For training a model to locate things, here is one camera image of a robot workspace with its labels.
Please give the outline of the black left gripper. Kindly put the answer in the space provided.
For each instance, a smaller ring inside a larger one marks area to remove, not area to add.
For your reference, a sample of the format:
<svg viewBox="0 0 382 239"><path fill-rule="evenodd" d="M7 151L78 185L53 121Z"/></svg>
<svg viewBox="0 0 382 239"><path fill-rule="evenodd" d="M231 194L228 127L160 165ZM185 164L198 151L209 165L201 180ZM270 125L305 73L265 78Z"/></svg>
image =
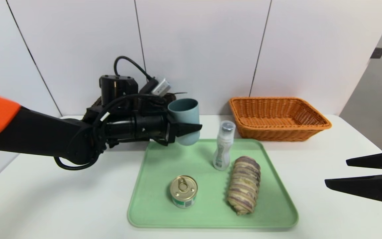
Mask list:
<svg viewBox="0 0 382 239"><path fill-rule="evenodd" d="M136 113L134 136L137 141L154 141L168 146L175 141L175 137L182 137L190 133L199 132L202 124L175 122L167 112L153 112L149 114Z"/></svg>

